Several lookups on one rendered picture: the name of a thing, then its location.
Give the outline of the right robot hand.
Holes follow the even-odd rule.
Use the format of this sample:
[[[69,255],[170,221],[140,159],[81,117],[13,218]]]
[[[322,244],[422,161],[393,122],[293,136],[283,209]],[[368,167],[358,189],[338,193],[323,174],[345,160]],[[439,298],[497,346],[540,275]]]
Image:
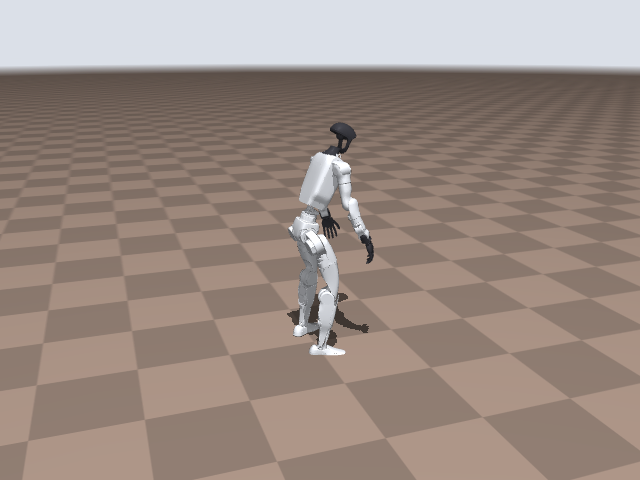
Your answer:
[[[373,244],[371,242],[371,236],[369,235],[369,239],[367,239],[367,236],[361,235],[360,239],[361,239],[362,244],[366,245],[367,252],[369,253],[369,255],[367,255],[367,257],[369,257],[369,258],[366,261],[366,264],[368,264],[368,263],[370,263],[372,261],[373,256],[374,256],[374,250],[373,250]]]

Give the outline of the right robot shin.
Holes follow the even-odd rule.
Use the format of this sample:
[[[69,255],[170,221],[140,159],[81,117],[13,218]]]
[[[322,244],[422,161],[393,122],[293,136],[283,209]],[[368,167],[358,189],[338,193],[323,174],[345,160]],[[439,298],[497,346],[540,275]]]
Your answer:
[[[331,328],[333,326],[338,299],[339,299],[339,295],[337,297],[337,300],[335,301],[334,295],[329,291],[325,291],[320,295],[320,304],[319,304],[318,321],[317,321],[317,325],[319,326],[318,348],[319,346],[321,346],[321,348],[319,349],[322,349],[322,348],[323,350],[326,349],[326,342],[328,340]]]

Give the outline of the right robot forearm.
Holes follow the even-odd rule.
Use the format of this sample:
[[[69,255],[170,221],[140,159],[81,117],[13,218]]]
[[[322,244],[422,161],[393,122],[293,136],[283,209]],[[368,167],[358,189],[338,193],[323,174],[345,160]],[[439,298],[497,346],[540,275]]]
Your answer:
[[[356,199],[350,199],[348,202],[348,207],[349,207],[349,214],[348,214],[348,219],[351,221],[352,226],[356,232],[356,234],[358,235],[359,240],[361,235],[365,235],[367,236],[367,239],[369,239],[369,231],[366,229],[364,222],[361,218],[361,214],[359,211],[359,206],[358,206],[358,202]]]

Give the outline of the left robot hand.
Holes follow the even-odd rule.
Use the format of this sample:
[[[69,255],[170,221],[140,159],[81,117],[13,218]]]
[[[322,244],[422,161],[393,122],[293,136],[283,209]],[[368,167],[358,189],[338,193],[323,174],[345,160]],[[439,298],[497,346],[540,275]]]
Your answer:
[[[332,238],[334,238],[334,236],[333,236],[333,230],[332,230],[332,227],[333,227],[333,229],[334,229],[335,235],[337,236],[337,232],[336,232],[336,229],[335,229],[334,224],[337,226],[337,228],[338,228],[338,229],[340,229],[340,226],[339,226],[339,225],[338,225],[338,223],[337,223],[335,220],[333,220],[333,218],[331,217],[329,209],[327,209],[327,211],[328,211],[328,214],[329,214],[329,215],[328,215],[328,216],[326,216],[326,217],[321,217],[321,219],[323,219],[323,220],[322,220],[322,226],[323,226],[324,236],[326,237],[326,231],[325,231],[325,228],[326,228],[326,229],[327,229],[328,238],[330,238],[330,233],[329,233],[329,228],[330,228]],[[320,211],[319,211],[319,213],[320,213]],[[321,214],[320,214],[320,216],[321,216]]]

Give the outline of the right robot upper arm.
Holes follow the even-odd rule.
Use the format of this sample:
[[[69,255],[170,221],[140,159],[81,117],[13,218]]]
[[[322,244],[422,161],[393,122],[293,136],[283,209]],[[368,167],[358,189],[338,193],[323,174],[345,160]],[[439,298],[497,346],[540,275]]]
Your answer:
[[[355,199],[351,197],[351,167],[348,163],[339,160],[333,161],[332,166],[333,174],[338,181],[342,207],[344,210],[349,211],[348,202],[350,199]]]

